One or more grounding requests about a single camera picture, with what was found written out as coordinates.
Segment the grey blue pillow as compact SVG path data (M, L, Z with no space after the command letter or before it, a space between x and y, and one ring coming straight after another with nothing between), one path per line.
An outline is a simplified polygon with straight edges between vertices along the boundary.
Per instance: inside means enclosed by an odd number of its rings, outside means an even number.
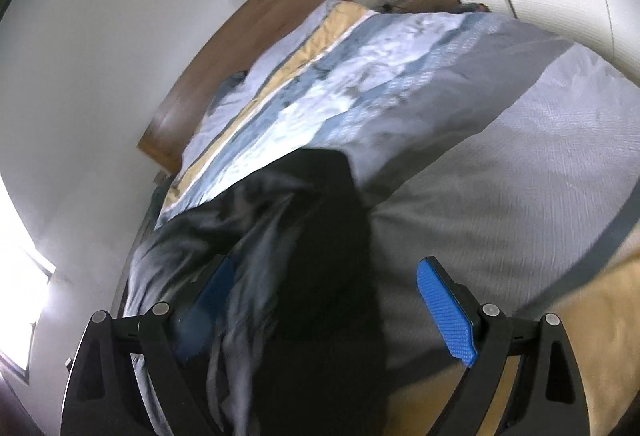
M219 105L221 100L231 93L239 84L241 84L247 76L247 71L242 70L231 74L220 83L218 89L214 92L206 109L207 115L211 115L214 109Z

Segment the bright window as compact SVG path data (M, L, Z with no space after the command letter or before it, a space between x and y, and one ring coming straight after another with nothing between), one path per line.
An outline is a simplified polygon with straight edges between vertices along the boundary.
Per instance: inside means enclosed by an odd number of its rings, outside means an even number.
M25 384L35 330L55 273L32 237L1 182L1 364Z

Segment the black puffer jacket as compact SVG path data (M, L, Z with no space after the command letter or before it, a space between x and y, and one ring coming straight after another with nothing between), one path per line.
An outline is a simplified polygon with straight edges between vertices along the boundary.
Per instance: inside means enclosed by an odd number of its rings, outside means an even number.
M387 350L347 158L296 150L158 227L131 263L125 314L175 302L219 255L230 280L172 341L207 421L228 435L381 434Z

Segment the wooden headboard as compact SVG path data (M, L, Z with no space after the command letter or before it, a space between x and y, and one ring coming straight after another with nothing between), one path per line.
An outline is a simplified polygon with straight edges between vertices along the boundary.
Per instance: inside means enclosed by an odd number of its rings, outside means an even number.
M246 70L325 0L247 0L211 37L154 111L138 149L175 174L205 109L225 78Z

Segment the striped duvet cover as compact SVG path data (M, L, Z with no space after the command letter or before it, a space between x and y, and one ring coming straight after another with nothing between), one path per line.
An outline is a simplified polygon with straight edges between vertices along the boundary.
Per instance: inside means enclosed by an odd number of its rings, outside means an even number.
M416 285L428 256L508 316L558 315L590 434L616 430L639 394L639 90L601 56L496 14L329 0L206 109L155 229L296 150L347 158L387 350L379 435L429 430L464 371Z

